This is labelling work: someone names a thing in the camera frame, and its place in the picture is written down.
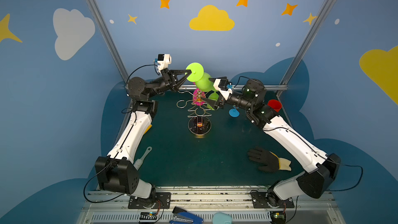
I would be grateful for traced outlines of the blue wine glass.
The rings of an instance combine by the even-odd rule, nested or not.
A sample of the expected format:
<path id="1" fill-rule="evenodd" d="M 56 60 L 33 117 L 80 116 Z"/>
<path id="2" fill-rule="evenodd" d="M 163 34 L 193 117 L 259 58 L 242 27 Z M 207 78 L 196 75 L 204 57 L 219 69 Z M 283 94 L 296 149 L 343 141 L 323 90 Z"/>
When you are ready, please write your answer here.
<path id="1" fill-rule="evenodd" d="M 233 108 L 229 110 L 229 115 L 233 118 L 237 118 L 240 115 L 238 108 L 233 106 Z"/>

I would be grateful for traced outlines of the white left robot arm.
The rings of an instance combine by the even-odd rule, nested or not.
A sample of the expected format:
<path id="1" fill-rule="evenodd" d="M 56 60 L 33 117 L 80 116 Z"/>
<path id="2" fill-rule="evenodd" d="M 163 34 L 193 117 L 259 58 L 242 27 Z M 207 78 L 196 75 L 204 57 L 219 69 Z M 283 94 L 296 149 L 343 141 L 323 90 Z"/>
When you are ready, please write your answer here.
<path id="1" fill-rule="evenodd" d="M 140 179 L 134 166 L 137 148 L 158 110 L 158 102 L 151 97 L 168 90 L 177 92 L 192 71 L 164 68 L 160 73 L 161 77 L 151 82 L 140 77 L 131 77 L 127 81 L 127 94 L 132 99 L 129 122 L 113 149 L 95 162 L 101 190 L 154 199 L 154 186 Z"/>

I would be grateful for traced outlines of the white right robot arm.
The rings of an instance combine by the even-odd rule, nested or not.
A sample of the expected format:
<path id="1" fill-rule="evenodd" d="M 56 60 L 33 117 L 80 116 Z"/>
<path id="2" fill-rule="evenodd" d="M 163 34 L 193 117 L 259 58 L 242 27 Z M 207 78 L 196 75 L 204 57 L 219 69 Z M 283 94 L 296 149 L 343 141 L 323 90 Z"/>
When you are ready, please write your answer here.
<path id="1" fill-rule="evenodd" d="M 276 206 L 280 201 L 301 195 L 320 198 L 336 179 L 340 157 L 334 153 L 326 154 L 290 127 L 265 103 L 266 89 L 259 80 L 248 80 L 241 92 L 236 92 L 226 77 L 210 78 L 209 81 L 219 96 L 216 101 L 204 99 L 206 103 L 215 110 L 225 104 L 243 109 L 247 118 L 290 152 L 304 170 L 297 176 L 274 183 L 267 191 L 269 204 Z"/>

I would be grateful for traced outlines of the red wine glass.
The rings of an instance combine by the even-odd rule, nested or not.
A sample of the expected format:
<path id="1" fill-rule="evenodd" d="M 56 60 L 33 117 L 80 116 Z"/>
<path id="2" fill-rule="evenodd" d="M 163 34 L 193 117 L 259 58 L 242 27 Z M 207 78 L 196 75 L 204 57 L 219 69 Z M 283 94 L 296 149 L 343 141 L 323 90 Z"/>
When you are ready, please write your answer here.
<path id="1" fill-rule="evenodd" d="M 282 109 L 282 104 L 278 100 L 269 100 L 267 105 L 276 112 L 279 112 Z"/>

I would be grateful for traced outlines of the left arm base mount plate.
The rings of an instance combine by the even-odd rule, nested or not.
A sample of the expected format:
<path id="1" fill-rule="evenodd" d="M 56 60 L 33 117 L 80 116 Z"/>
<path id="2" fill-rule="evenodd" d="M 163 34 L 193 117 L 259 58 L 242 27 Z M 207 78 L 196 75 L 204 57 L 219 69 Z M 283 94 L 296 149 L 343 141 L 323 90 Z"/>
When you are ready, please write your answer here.
<path id="1" fill-rule="evenodd" d="M 128 209 L 169 209 L 171 204 L 170 192 L 157 192 L 148 199 L 130 197 Z"/>

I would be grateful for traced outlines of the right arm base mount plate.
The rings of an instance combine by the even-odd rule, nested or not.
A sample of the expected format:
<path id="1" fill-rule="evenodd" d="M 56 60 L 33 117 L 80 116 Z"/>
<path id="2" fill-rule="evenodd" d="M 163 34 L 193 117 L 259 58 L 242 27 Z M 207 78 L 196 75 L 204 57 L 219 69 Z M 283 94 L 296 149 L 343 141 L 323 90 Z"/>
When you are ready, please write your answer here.
<path id="1" fill-rule="evenodd" d="M 254 208 L 295 208 L 291 198 L 280 200 L 273 194 L 257 190 L 252 190 L 249 194 Z"/>

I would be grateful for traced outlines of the green wine glass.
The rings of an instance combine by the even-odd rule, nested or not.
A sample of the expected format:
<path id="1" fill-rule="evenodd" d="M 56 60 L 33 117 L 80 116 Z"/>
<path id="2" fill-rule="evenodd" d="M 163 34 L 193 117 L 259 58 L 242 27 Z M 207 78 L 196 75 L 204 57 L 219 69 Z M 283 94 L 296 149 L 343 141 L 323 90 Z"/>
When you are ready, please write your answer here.
<path id="1" fill-rule="evenodd" d="M 204 72 L 204 68 L 200 63 L 191 63 L 186 67 L 186 69 L 191 71 L 191 74 L 188 76 L 187 80 L 195 83 L 199 90 L 203 92 L 216 91 L 214 88 L 214 83 L 209 80 L 211 76 Z"/>
<path id="2" fill-rule="evenodd" d="M 218 97 L 219 97 L 219 95 L 217 92 L 213 92 L 207 96 L 208 99 L 213 100 L 213 101 L 217 101 Z M 207 103 L 207 108 L 214 111 L 214 109 L 212 108 L 212 106 L 209 103 Z"/>

